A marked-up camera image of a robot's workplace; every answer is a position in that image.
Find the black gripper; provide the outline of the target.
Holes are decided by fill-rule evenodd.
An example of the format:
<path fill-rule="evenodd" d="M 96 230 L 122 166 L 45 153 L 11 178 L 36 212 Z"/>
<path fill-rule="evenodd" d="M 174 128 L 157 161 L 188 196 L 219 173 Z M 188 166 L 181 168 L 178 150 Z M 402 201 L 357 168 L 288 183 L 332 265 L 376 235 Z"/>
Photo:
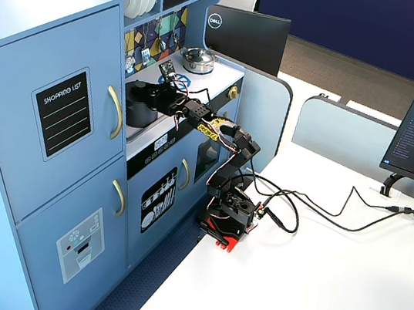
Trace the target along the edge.
<path fill-rule="evenodd" d="M 146 105 L 151 110 L 165 113 L 167 116 L 174 116 L 177 111 L 180 111 L 183 103 L 187 101 L 189 96 L 189 89 L 187 87 L 185 89 L 178 89 L 170 85 L 170 83 L 147 83 L 145 89 L 149 95 L 155 96 L 150 97 Z"/>

